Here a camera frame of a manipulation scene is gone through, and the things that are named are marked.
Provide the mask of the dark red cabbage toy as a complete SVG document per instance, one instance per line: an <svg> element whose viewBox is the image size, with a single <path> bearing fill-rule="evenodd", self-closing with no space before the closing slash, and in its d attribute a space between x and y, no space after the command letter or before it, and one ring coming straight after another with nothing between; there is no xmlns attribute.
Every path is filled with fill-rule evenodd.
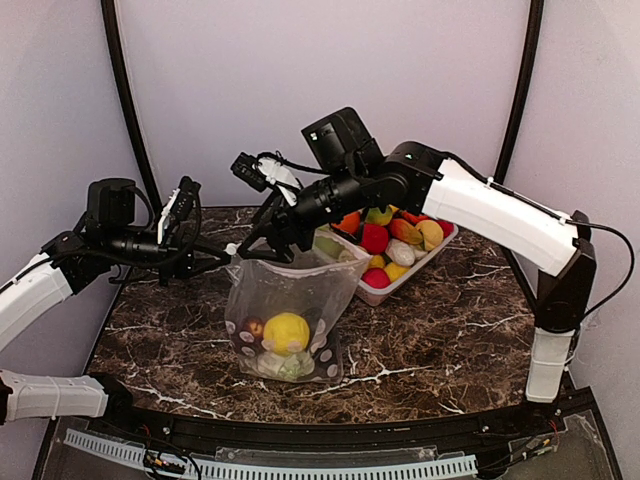
<svg viewBox="0 0 640 480"><path fill-rule="evenodd" d="M262 341L264 339L265 321L256 316L244 318L236 327L233 341L236 350L244 355L258 355L264 351Z"/></svg>

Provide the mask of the clear dotted zip top bag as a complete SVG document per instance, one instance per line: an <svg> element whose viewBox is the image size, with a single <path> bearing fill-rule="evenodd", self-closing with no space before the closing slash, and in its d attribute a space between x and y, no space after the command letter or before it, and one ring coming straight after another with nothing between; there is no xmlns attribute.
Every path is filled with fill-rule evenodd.
<svg viewBox="0 0 640 480"><path fill-rule="evenodd" d="M370 256L323 238L291 264L233 261L224 325L241 372L288 383L338 383L343 362L336 324Z"/></svg>

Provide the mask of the yellow lemon toy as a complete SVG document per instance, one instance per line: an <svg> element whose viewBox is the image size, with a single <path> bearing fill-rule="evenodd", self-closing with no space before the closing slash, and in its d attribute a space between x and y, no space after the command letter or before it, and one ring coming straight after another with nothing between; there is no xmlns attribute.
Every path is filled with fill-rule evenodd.
<svg viewBox="0 0 640 480"><path fill-rule="evenodd" d="M309 340L307 321L300 315L283 312L266 322L262 346L266 351L289 356L305 350Z"/></svg>

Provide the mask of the white cauliflower toy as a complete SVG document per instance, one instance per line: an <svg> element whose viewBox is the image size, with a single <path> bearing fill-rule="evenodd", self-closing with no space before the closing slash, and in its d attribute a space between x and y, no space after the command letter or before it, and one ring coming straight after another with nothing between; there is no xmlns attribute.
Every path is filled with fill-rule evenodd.
<svg viewBox="0 0 640 480"><path fill-rule="evenodd" d="M264 352L256 363L256 370L261 376L286 382L297 382L310 375L314 369L315 362L306 351L289 356Z"/></svg>

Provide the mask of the dark purple eggplant toy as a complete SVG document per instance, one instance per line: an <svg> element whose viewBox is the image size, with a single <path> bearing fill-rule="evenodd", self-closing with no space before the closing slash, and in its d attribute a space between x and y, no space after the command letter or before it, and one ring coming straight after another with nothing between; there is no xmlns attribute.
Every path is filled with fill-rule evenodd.
<svg viewBox="0 0 640 480"><path fill-rule="evenodd" d="M317 368L327 370L330 363L337 359L334 348L329 344L329 328L322 317L322 310L312 307L305 310L302 317L310 328L310 340L303 351L303 374L310 375Z"/></svg>

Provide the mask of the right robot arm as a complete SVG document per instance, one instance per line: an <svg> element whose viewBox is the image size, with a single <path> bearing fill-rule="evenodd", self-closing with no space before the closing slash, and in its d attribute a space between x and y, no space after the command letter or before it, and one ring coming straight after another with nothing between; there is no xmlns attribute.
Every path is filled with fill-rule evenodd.
<svg viewBox="0 0 640 480"><path fill-rule="evenodd" d="M515 252L538 269L534 340L527 400L550 403L559 393L570 350L590 303L597 262L582 212L545 207L482 176L459 156L406 141L384 154L358 113L342 108L303 132L317 161L317 180L301 187L296 166L271 152L240 154L233 174L269 198L253 219L240 254L284 263L311 247L315 230L365 207L395 206L468 229Z"/></svg>

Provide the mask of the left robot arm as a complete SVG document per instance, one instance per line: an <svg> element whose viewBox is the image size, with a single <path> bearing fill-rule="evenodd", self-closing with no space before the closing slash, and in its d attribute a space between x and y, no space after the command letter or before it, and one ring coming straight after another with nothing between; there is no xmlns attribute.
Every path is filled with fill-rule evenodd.
<svg viewBox="0 0 640 480"><path fill-rule="evenodd" d="M201 236L200 184L185 176L160 212L135 222L136 203L150 201L131 179L88 188L76 226L42 246L1 288L1 345L7 347L44 313L114 267L155 272L161 284L229 263L237 247L216 248ZM1 372L1 421L63 416L99 418L130 407L132 396L108 374L53 377Z"/></svg>

